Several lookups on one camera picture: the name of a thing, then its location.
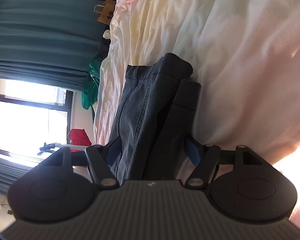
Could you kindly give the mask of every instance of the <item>window frame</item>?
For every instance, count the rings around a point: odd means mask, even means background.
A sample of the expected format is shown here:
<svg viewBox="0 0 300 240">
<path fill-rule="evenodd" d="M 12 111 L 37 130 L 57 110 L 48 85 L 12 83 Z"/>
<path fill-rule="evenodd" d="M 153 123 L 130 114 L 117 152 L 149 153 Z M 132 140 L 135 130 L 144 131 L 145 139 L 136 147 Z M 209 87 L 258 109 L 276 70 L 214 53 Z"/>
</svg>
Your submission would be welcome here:
<svg viewBox="0 0 300 240">
<path fill-rule="evenodd" d="M 46 108 L 50 110 L 58 110 L 58 111 L 64 111 L 67 112 L 67 135 L 70 132 L 70 125 L 71 125 L 71 111 L 72 111 L 72 100 L 73 100 L 73 92 L 67 90 L 66 91 L 66 101 L 64 106 L 60 105 L 53 105 L 53 104 L 45 104 L 45 103 L 37 103 L 37 102 L 31 102 L 31 101 L 23 101 L 18 99 L 12 99 L 12 98 L 6 98 L 2 95 L 0 95 L 0 101 L 5 103 L 12 103 L 12 104 L 18 104 L 18 105 L 24 105 L 24 106 L 34 106 L 39 108 Z M 23 159 L 27 161 L 33 161 L 33 162 L 41 162 L 41 158 L 35 158 L 30 156 L 23 156 L 20 154 L 15 154 L 11 152 L 7 152 L 0 149 L 0 154 L 11 156 L 18 159 Z"/>
</svg>

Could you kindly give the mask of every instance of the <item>window pane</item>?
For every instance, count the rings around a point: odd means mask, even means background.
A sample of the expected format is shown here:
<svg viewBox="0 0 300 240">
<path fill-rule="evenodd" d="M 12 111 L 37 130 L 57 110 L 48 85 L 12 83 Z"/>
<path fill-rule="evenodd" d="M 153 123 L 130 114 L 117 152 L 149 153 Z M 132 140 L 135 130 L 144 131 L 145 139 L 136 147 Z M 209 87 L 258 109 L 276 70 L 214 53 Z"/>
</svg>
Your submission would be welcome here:
<svg viewBox="0 0 300 240">
<path fill-rule="evenodd" d="M 0 95 L 6 98 L 60 106 L 63 106 L 66 101 L 65 89 L 10 79 L 0 79 Z"/>
<path fill-rule="evenodd" d="M 38 156 L 44 142 L 66 144 L 67 112 L 0 102 L 0 150 Z"/>
</svg>

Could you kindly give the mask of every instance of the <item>curtain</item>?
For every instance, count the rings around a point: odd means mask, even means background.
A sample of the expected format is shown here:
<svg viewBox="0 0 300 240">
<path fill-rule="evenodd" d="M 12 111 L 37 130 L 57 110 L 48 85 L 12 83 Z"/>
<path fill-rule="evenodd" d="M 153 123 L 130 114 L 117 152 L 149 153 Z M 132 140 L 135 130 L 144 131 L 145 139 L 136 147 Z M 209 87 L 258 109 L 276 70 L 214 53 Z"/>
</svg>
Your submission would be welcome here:
<svg viewBox="0 0 300 240">
<path fill-rule="evenodd" d="M 0 158 L 0 193 L 7 194 L 10 185 L 31 169 Z"/>
<path fill-rule="evenodd" d="M 0 78 L 81 91 L 106 25 L 104 0 L 0 0 Z"/>
</svg>

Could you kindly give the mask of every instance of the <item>white wall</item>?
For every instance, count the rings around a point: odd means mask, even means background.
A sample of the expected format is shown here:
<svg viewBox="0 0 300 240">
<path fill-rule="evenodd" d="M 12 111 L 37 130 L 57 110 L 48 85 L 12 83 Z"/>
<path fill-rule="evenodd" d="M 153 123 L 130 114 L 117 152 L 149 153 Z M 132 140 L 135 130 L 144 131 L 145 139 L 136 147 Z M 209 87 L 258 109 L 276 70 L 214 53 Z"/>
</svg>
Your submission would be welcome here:
<svg viewBox="0 0 300 240">
<path fill-rule="evenodd" d="M 71 111 L 71 128 L 84 129 L 91 143 L 94 144 L 91 108 L 85 110 L 82 107 L 81 93 L 79 92 L 74 92 Z"/>
</svg>

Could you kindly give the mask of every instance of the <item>black jeans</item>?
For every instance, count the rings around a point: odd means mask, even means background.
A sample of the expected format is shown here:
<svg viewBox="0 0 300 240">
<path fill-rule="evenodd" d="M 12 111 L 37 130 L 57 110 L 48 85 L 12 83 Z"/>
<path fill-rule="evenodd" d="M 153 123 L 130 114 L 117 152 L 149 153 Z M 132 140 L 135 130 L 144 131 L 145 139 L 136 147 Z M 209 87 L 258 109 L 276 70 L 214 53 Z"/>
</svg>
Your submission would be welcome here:
<svg viewBox="0 0 300 240">
<path fill-rule="evenodd" d="M 122 152 L 111 167 L 125 179 L 173 179 L 182 138 L 190 134 L 200 84 L 192 66 L 172 53 L 152 66 L 128 66 L 110 140 Z"/>
</svg>

